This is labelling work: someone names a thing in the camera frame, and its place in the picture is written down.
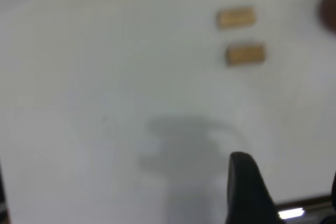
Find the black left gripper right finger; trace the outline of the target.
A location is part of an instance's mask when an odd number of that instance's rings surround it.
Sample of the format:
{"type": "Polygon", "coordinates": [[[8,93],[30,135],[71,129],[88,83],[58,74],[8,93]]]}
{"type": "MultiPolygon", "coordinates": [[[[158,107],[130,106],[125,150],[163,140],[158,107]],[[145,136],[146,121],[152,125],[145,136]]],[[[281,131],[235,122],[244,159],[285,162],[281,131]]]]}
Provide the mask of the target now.
{"type": "Polygon", "coordinates": [[[336,173],[334,175],[332,189],[331,189],[331,202],[332,202],[333,209],[336,210],[336,173]]]}

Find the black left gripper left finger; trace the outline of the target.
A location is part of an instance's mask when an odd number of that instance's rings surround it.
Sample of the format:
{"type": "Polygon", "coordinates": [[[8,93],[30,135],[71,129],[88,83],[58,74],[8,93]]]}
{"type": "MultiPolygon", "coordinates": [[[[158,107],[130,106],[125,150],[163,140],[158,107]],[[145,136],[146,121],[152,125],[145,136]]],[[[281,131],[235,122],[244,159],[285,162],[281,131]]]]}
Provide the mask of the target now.
{"type": "Polygon", "coordinates": [[[226,223],[285,223],[251,155],[229,157],[226,223]]]}

